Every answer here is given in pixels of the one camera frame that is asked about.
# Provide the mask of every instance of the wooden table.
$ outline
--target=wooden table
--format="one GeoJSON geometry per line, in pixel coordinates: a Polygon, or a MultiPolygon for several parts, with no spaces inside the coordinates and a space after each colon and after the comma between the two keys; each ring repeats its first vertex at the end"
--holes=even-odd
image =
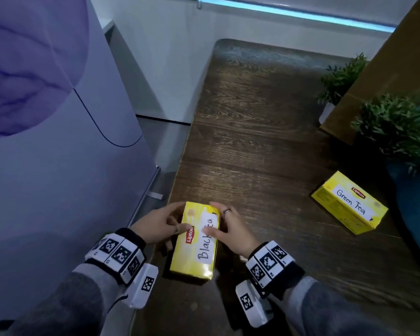
{"type": "MultiPolygon", "coordinates": [[[[316,96],[342,58],[220,41],[191,125],[170,202],[233,204],[262,241],[275,240],[307,273],[399,335],[420,335],[420,267],[387,214],[354,236],[310,194],[340,169],[386,203],[380,175],[354,150],[319,131],[316,96]]],[[[165,259],[155,255],[162,267],[165,259]]],[[[203,286],[159,278],[137,335],[241,335],[253,330],[235,296],[245,278],[218,247],[217,275],[203,286]]],[[[284,317],[274,323],[283,325],[284,317]]]]}

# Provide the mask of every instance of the led light strip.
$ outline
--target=led light strip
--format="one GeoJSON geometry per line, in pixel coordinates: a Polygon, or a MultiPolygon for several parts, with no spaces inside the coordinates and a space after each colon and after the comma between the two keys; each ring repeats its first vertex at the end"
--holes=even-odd
{"type": "Polygon", "coordinates": [[[343,25],[343,26],[376,30],[378,32],[393,33],[394,30],[395,30],[395,27],[385,26],[385,25],[382,25],[382,24],[373,24],[373,23],[369,23],[369,22],[349,20],[349,19],[343,19],[343,18],[334,17],[334,16],[327,16],[327,15],[317,15],[317,14],[311,14],[311,13],[306,13],[306,12],[297,11],[297,10],[285,10],[285,9],[280,9],[280,8],[260,6],[260,5],[256,5],[256,4],[244,3],[244,2],[238,2],[238,1],[201,0],[201,2],[206,3],[206,4],[216,4],[216,5],[219,5],[219,6],[248,9],[248,10],[252,10],[252,11],[262,11],[264,13],[292,16],[292,17],[297,17],[297,18],[300,18],[300,19],[307,19],[307,20],[314,20],[314,21],[321,21],[321,22],[329,22],[329,23],[334,23],[334,24],[343,25]]]}

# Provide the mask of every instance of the green plant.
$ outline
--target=green plant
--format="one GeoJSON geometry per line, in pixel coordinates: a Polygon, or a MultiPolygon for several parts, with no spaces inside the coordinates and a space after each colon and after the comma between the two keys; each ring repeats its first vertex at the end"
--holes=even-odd
{"type": "Polygon", "coordinates": [[[365,103],[352,127],[386,158],[406,163],[408,172],[415,173],[420,164],[420,107],[411,98],[385,94],[365,103]]]}
{"type": "Polygon", "coordinates": [[[327,71],[329,73],[321,78],[325,90],[319,94],[319,103],[331,102],[336,106],[366,65],[367,58],[364,56],[364,53],[361,53],[352,61],[346,63],[345,67],[328,66],[327,71]]]}

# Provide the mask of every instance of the person's right hand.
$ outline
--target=person's right hand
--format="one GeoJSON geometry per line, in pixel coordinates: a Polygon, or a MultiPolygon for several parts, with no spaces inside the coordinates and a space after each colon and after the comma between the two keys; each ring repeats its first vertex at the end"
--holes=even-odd
{"type": "Polygon", "coordinates": [[[227,206],[217,202],[210,202],[210,205],[220,210],[221,213],[225,209],[230,209],[222,217],[227,223],[227,232],[222,232],[213,227],[205,227],[202,229],[202,232],[223,242],[230,250],[248,259],[252,251],[261,243],[255,238],[243,218],[233,206],[227,206]]]}

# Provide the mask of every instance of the silver ring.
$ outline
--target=silver ring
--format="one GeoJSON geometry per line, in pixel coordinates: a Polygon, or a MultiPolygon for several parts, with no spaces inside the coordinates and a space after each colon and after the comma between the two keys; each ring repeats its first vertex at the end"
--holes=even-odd
{"type": "Polygon", "coordinates": [[[228,213],[229,211],[231,211],[231,209],[225,209],[224,211],[223,211],[223,217],[226,215],[226,213],[228,213]]]}

